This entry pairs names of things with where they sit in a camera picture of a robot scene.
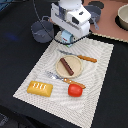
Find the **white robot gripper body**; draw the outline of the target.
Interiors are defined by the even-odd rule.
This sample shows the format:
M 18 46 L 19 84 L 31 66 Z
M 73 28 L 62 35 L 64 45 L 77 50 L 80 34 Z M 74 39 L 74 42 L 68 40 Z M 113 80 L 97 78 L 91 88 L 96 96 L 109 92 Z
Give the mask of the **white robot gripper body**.
M 77 38 L 89 34 L 91 14 L 81 3 L 52 3 L 51 6 L 51 19 L 55 24 Z

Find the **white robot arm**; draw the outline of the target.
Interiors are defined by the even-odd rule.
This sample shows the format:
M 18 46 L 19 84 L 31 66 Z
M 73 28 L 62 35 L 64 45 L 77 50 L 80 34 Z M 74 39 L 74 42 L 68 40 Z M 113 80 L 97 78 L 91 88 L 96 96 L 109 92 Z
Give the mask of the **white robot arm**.
M 91 14 L 81 0 L 59 0 L 51 6 L 51 19 L 55 24 L 78 38 L 89 34 Z

